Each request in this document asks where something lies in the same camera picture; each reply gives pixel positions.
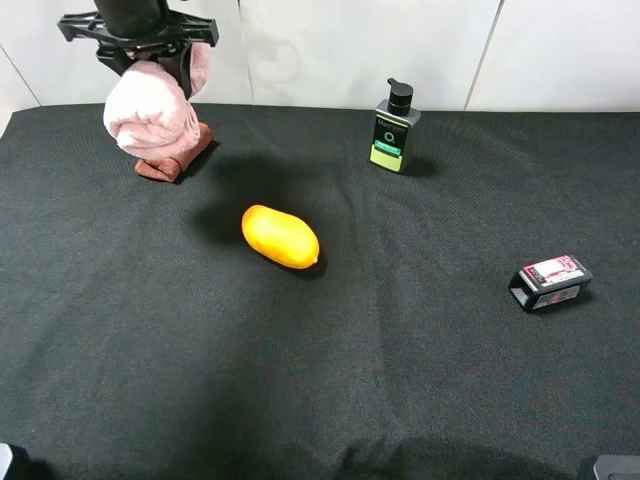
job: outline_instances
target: bottle label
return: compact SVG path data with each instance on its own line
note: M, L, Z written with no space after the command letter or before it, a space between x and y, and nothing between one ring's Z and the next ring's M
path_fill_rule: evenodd
M409 127L376 115L371 161L389 170L399 171Z

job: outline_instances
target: mango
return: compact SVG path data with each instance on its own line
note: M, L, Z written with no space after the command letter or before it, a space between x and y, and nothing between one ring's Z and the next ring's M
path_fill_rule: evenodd
M242 233L256 252L289 268L309 268L318 262L320 244L298 217L254 205L242 217Z

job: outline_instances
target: brown cloth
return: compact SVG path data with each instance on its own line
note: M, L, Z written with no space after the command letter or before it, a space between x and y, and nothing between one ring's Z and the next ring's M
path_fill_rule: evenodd
M175 182L178 175L184 172L191 165L191 162L213 142L211 128L204 123L198 125L200 127L200 140L195 147L175 157L161 158L159 160L138 160L135 166L136 173L153 180Z

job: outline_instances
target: white wall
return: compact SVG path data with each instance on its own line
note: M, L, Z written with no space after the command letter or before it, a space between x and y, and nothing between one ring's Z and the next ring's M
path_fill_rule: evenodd
M236 0L171 1L172 8L218 22L213 80L197 101L250 103L251 86ZM97 42L67 43L57 27L63 14L95 10L92 0L0 0L0 44L43 105L102 103L118 76L95 58Z
M640 1L506 0L469 108L640 110Z
M241 0L254 101L373 108L390 76L464 107L498 0Z
M0 46L0 136L4 133L13 112L37 106L38 101Z

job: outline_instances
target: folded towel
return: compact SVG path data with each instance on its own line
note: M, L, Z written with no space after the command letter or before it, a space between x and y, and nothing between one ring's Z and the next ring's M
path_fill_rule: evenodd
M184 92L160 64L134 63L113 89L104 125L125 152L156 160L198 144L198 118Z
M191 162L213 141L213 132L207 125L201 123L199 129L200 141L194 148L174 157L155 160L138 160L135 166L136 173L142 177L153 180L175 182L178 175L184 172Z
M191 95L195 95L209 77L211 47L208 43L194 43L191 47Z

